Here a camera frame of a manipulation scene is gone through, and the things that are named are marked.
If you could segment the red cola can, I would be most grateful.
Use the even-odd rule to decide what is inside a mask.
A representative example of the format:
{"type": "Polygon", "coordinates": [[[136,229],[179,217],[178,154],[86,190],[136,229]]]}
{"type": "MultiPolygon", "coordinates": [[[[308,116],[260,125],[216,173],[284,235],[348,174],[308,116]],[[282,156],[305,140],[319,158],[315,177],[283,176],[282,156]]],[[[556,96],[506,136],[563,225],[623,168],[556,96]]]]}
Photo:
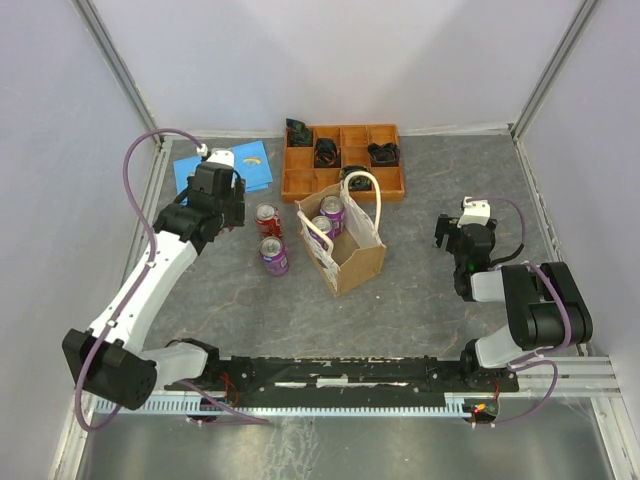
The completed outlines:
{"type": "Polygon", "coordinates": [[[256,207],[254,219],[262,238],[283,238],[280,213],[275,205],[259,204],[256,207]]]}

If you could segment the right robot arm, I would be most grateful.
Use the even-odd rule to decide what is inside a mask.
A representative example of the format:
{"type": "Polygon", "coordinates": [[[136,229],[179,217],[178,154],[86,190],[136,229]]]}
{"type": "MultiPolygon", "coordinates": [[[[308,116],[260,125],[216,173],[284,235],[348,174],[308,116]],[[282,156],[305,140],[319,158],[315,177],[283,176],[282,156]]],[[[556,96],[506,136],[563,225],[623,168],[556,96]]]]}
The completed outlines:
{"type": "Polygon", "coordinates": [[[573,275],[564,262],[500,266],[491,259],[497,221],[470,223],[441,214],[435,246],[454,259],[453,285],[467,302],[501,303],[506,324],[491,335],[471,340],[461,353],[460,382],[481,391],[495,369],[591,340],[593,321],[573,275]]]}

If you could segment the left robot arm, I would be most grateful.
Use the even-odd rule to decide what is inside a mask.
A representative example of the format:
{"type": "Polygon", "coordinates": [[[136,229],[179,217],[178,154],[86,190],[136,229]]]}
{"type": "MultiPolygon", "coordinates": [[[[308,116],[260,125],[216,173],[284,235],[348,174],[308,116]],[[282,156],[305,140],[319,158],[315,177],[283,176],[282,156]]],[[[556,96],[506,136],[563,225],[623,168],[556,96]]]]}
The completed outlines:
{"type": "Polygon", "coordinates": [[[209,390],[221,378],[219,353],[187,339],[145,350],[150,326],[177,280],[224,229],[245,220],[245,183],[230,166],[200,163],[187,188],[158,215],[147,251],[113,301],[62,349],[80,391],[139,409],[157,388],[188,379],[209,390]]]}

